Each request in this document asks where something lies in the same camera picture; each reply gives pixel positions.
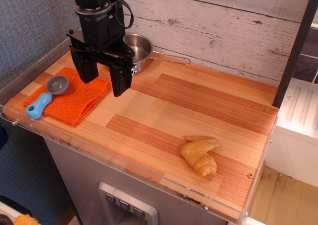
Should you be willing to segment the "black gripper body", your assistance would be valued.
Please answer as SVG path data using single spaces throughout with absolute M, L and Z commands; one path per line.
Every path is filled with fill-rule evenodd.
M 109 69 L 119 66 L 132 70 L 134 51 L 124 43 L 123 36 L 134 19 L 125 25 L 125 7 L 129 7 L 125 1 L 77 1 L 75 13 L 81 29 L 69 30 L 67 34 L 71 39 L 71 50 L 87 53 L 97 64 Z

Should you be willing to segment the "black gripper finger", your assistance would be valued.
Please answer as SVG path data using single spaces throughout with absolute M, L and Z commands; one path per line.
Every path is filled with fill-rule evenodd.
M 84 83 L 89 83 L 98 77 L 97 63 L 90 58 L 89 54 L 71 50 L 71 56 L 79 77 Z
M 115 97 L 121 96 L 131 87 L 132 72 L 131 68 L 112 66 L 110 68 L 111 83 Z

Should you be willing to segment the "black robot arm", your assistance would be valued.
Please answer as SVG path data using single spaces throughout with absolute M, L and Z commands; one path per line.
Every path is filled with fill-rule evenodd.
M 75 0 L 81 29 L 70 29 L 71 56 L 80 79 L 89 83 L 98 77 L 97 64 L 109 67 L 114 96 L 131 87 L 135 52 L 124 42 L 124 0 Z

